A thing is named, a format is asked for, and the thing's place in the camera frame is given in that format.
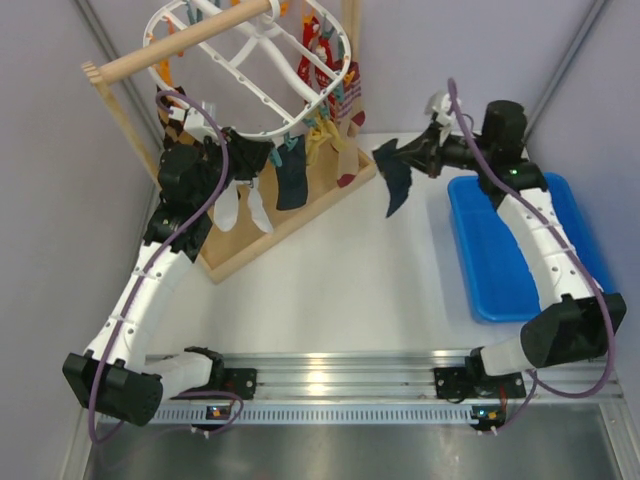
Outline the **dark navy sock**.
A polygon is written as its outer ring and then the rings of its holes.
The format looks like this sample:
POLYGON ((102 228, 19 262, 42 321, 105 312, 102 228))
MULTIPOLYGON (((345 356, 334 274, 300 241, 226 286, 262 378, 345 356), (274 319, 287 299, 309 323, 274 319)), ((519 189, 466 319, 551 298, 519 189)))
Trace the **dark navy sock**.
POLYGON ((305 136, 300 135, 296 140, 291 150, 285 144, 277 149, 282 163, 276 168, 278 182, 276 209, 279 211, 301 208, 308 199, 305 136))
POLYGON ((386 218, 391 217, 408 199, 412 186, 411 168, 396 158, 398 139, 391 139, 373 151, 376 167, 389 193, 386 218))

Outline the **yellow sock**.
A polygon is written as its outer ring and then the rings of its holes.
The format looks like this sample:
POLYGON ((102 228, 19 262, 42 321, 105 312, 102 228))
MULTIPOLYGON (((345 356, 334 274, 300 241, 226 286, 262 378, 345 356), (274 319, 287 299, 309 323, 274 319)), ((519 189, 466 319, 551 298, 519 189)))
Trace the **yellow sock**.
POLYGON ((328 143, 335 152, 341 153, 347 148, 347 142, 342 137, 336 124, 330 118, 322 118, 320 128, 324 141, 328 143))
POLYGON ((306 165, 314 165, 319 157, 321 147, 331 138, 330 132, 323 123, 311 127, 305 137, 306 165))

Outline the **white round clip hanger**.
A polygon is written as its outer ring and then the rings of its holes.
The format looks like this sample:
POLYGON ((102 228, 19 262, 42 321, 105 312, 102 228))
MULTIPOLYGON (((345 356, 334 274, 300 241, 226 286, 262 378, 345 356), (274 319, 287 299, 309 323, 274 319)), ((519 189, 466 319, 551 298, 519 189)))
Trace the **white round clip hanger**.
POLYGON ((273 129, 263 128, 255 133, 243 135, 251 139, 284 136, 320 106, 330 111, 329 96, 342 84, 353 60, 352 45, 346 30, 339 21, 316 1, 305 1, 325 29, 335 28, 331 39, 334 69, 328 68, 314 53, 308 51, 288 30, 280 25, 286 15, 286 1, 270 1, 269 9, 258 16, 234 25, 231 29, 245 38, 245 43, 231 58, 213 48, 208 40, 197 44, 214 65, 222 68, 245 91, 255 96, 261 104, 280 118, 280 125, 273 129), (331 79, 329 85, 320 89, 307 86, 297 74, 302 56, 322 69, 331 79))

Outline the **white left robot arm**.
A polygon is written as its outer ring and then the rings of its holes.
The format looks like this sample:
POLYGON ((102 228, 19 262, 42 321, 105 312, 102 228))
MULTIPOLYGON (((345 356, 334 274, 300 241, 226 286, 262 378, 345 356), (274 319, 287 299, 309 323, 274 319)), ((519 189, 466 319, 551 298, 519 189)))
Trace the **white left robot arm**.
POLYGON ((273 149, 230 127, 222 140, 175 144, 159 161, 159 204, 132 274, 114 310, 81 354, 71 353, 63 375, 80 405, 144 426, 166 400, 188 391, 214 397, 225 388, 221 354, 188 347, 165 360, 146 360, 150 340, 174 289, 197 260, 212 229, 207 211, 234 180, 255 178, 273 149))

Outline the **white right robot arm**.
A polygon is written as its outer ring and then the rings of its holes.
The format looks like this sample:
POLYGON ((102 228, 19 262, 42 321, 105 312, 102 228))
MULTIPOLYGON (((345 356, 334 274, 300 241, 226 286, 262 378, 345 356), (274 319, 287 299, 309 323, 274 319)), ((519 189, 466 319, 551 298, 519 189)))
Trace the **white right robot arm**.
POLYGON ((490 396, 504 376, 527 372, 535 386, 559 397, 582 399, 599 393, 613 371, 615 334, 627 306, 621 294, 605 292, 579 259, 544 174, 524 156, 523 106, 491 102, 480 134, 472 132, 451 93, 434 95, 427 110, 427 129, 392 157, 431 178, 445 167, 476 172, 481 191, 526 262, 540 308, 517 336, 469 354, 469 389, 490 396), (598 357, 606 359, 604 371, 583 391, 559 390, 537 375, 540 369, 598 357))

